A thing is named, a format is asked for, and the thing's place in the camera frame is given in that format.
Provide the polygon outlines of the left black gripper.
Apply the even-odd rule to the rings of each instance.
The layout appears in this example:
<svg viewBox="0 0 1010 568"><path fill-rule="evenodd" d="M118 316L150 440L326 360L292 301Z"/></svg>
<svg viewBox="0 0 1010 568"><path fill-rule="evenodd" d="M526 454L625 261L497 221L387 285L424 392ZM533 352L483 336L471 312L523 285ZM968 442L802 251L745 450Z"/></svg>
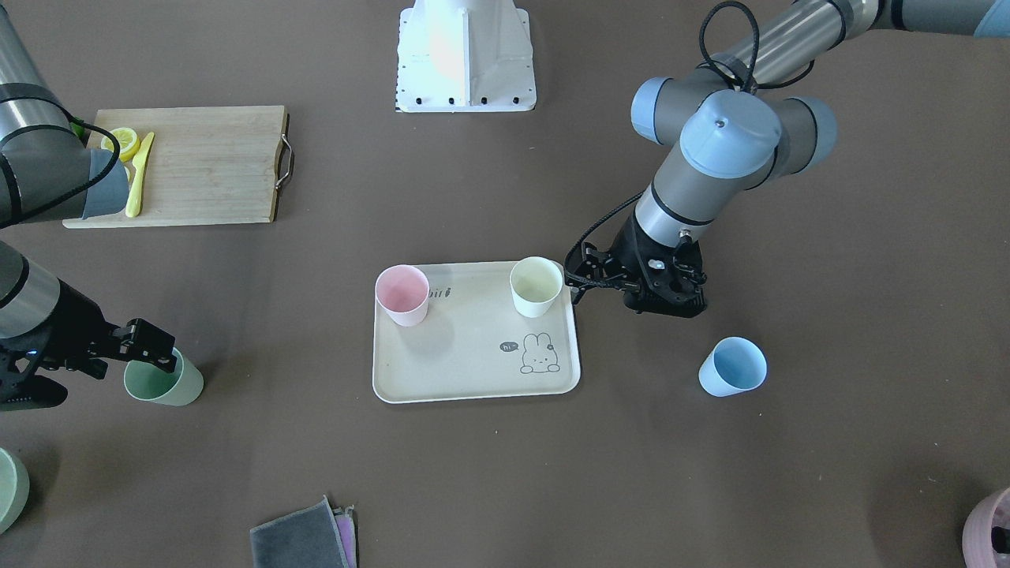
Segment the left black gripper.
<svg viewBox="0 0 1010 568"><path fill-rule="evenodd" d="M693 319L707 309L700 242L680 236L672 247L662 245L639 226L633 215L619 231L611 255L636 289L624 292L625 305L634 312L667 314ZM571 305L576 306L591 290L623 291L620 286L578 286L571 288Z"/></svg>

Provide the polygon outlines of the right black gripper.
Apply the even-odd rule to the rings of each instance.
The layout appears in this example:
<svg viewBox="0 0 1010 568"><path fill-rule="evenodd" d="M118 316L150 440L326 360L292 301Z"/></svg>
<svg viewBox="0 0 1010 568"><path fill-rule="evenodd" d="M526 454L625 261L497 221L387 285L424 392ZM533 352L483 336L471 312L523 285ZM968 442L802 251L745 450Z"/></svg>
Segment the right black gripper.
<svg viewBox="0 0 1010 568"><path fill-rule="evenodd" d="M144 319L131 319L124 327L108 323L94 301L64 281L50 316L28 337L23 351L50 371L65 369L101 380L108 369L104 359L116 353L122 362L148 364L169 375L179 367L172 334Z"/></svg>

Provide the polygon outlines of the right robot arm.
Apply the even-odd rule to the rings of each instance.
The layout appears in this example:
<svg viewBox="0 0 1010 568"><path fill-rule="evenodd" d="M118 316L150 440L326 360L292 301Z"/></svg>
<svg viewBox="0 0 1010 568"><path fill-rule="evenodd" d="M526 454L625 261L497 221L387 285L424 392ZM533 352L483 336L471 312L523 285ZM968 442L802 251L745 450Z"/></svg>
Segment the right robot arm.
<svg viewBox="0 0 1010 568"><path fill-rule="evenodd" d="M9 14L2 14L2 227L110 215L129 194L118 151L91 150L83 122L50 92ZM172 335L135 319L105 320L99 306L11 245L2 246L2 346L44 368L101 379L106 361L172 372Z"/></svg>

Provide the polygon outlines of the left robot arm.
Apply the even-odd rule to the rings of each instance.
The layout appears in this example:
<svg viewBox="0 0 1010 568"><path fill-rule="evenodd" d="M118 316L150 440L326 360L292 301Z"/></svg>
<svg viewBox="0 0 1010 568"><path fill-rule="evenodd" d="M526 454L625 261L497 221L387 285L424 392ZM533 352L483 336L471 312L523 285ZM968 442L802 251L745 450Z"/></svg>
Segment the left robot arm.
<svg viewBox="0 0 1010 568"><path fill-rule="evenodd" d="M580 236L565 259L571 300L617 289L624 304L689 319L704 312L701 236L736 197L811 169L836 144L836 115L820 100L767 102L761 91L804 78L819 55L870 29L1007 37L1006 1L794 1L766 26L739 1L750 37L711 54L682 80L646 80L634 95L636 133L670 148L609 249Z"/></svg>

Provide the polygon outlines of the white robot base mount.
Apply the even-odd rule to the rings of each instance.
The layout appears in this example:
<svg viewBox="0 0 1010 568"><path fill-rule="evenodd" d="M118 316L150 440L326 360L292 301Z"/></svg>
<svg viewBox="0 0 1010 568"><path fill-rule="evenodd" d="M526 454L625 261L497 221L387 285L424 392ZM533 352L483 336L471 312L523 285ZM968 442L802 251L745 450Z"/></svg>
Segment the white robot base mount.
<svg viewBox="0 0 1010 568"><path fill-rule="evenodd" d="M537 106L530 18L512 1L416 1L399 14L397 55L400 113Z"/></svg>

